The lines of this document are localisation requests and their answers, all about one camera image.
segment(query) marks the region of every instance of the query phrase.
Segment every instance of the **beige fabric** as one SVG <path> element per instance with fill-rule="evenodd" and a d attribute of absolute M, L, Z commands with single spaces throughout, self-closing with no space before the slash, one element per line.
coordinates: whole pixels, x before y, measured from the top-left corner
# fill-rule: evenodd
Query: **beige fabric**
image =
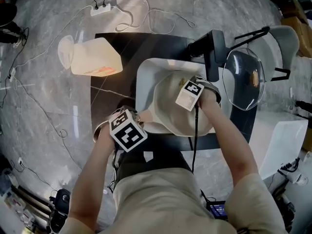
<path fill-rule="evenodd" d="M 213 219 L 202 206 L 193 174 L 170 168 L 122 179 L 115 188 L 117 215 L 102 234 L 235 234 L 286 233 L 281 214 L 258 174 L 235 186 L 226 202 L 229 223 Z M 91 234 L 87 226 L 68 218 L 60 234 Z"/>

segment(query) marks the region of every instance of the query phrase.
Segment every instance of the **gray chair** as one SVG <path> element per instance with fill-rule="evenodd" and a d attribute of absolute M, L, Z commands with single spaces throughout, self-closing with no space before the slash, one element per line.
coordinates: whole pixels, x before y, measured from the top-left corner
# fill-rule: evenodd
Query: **gray chair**
<path fill-rule="evenodd" d="M 263 38 L 266 34 L 271 34 L 278 46 L 282 55 L 283 67 L 278 68 L 275 66 L 276 58 L 272 46 L 267 40 Z M 290 76 L 290 69 L 293 62 L 293 58 L 296 56 L 299 50 L 299 39 L 293 28 L 289 26 L 270 26 L 264 27 L 261 30 L 253 31 L 235 39 L 252 36 L 251 38 L 233 46 L 231 49 L 235 49 L 244 44 L 248 44 L 248 48 L 251 49 L 257 57 L 261 60 L 264 76 L 266 81 L 285 80 Z M 279 71 L 285 73 L 285 76 L 273 78 L 274 72 Z"/>

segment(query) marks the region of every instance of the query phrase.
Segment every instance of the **power strip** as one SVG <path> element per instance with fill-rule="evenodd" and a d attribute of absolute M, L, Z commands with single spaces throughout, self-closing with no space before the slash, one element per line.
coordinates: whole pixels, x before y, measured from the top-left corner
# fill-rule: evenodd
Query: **power strip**
<path fill-rule="evenodd" d="M 90 14 L 92 17 L 96 16 L 96 15 L 100 15 L 100 14 L 103 14 L 105 12 L 109 12 L 112 10 L 112 7 L 111 7 L 111 4 L 107 4 L 105 7 L 100 6 L 97 10 L 94 9 L 93 7 L 91 8 L 91 11 L 90 11 Z"/>

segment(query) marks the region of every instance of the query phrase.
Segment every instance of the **marble floor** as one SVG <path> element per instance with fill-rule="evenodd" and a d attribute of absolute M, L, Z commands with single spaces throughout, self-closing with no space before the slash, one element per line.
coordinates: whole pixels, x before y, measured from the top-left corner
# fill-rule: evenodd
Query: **marble floor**
<path fill-rule="evenodd" d="M 234 36 L 259 29 L 265 25 L 280 24 L 281 15 L 269 0 L 148 0 L 151 8 L 179 13 L 196 23 L 196 28 L 179 19 L 172 35 L 197 39 L 212 29 L 224 31 L 226 43 L 231 46 Z M 146 14 L 143 0 L 114 0 L 121 8 L 130 11 L 134 25 L 140 25 Z M 18 0 L 18 14 L 14 21 L 21 27 L 29 27 L 29 38 L 23 52 L 14 62 L 17 83 L 7 82 L 7 96 L 0 109 L 0 149 L 17 165 L 18 158 L 34 170 L 51 186 L 40 181 L 29 170 L 13 171 L 20 185 L 40 197 L 48 198 L 53 189 L 71 190 L 93 147 L 90 105 L 90 77 L 75 76 L 61 65 L 58 42 L 66 35 L 75 40 L 88 40 L 95 33 L 114 32 L 115 26 L 128 22 L 127 15 L 113 9 L 107 14 L 90 16 L 92 0 Z M 155 32 L 170 31 L 176 15 L 150 13 L 151 28 Z M 138 29 L 128 32 L 149 32 L 148 21 Z M 18 51 L 10 44 L 0 45 L 0 98 L 5 95 L 5 78 Z M 296 57 L 289 80 L 268 82 L 259 109 L 288 111 L 292 101 L 289 87 L 293 87 L 295 99 L 311 102 L 311 60 Z M 67 137 L 62 139 L 64 131 Z M 192 152 L 184 156 L 191 162 Z M 220 150 L 198 152 L 195 176 L 207 196 L 218 200 L 227 198 L 232 190 L 232 179 Z M 112 176 L 109 165 L 105 185 Z M 103 194 L 99 223 L 102 228 L 112 224 L 115 205 L 111 193 Z"/>

